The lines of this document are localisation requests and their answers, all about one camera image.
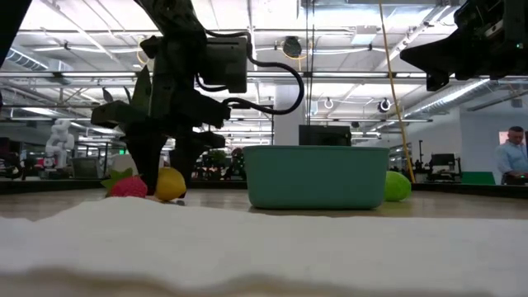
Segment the blue shirt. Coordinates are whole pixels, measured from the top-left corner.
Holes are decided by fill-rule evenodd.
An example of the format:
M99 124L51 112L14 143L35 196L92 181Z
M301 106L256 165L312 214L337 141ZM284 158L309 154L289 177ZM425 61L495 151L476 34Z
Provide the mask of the blue shirt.
M524 144L515 145L507 141L498 146L495 154L498 170L502 174L510 171L528 172L528 153Z

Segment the yellow fruit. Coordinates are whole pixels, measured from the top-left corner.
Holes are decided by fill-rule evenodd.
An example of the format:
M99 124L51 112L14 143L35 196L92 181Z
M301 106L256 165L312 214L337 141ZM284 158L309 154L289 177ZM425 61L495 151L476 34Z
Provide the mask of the yellow fruit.
M172 167L159 169L156 197L161 201L170 201L185 193L187 188L183 175Z

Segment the teal plastic bin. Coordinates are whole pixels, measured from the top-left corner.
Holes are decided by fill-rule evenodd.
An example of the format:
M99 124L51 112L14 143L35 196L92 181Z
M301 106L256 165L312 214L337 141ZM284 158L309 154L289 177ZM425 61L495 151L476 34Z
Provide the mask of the teal plastic bin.
M249 200L275 210L369 210L384 200L387 148L244 149Z

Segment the man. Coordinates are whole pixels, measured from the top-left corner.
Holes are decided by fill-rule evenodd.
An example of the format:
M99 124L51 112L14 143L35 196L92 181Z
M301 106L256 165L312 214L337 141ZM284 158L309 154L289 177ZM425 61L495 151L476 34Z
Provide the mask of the man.
M508 130L508 140L496 151L498 170L502 173L502 183L524 185L522 178L528 177L528 153L522 143L525 131L518 126Z

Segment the green ball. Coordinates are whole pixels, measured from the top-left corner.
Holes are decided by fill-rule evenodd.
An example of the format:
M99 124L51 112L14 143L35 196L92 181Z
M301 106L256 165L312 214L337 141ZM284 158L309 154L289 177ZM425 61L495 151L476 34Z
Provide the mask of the green ball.
M385 201L401 201L411 195L411 182L399 172L387 172L385 178Z

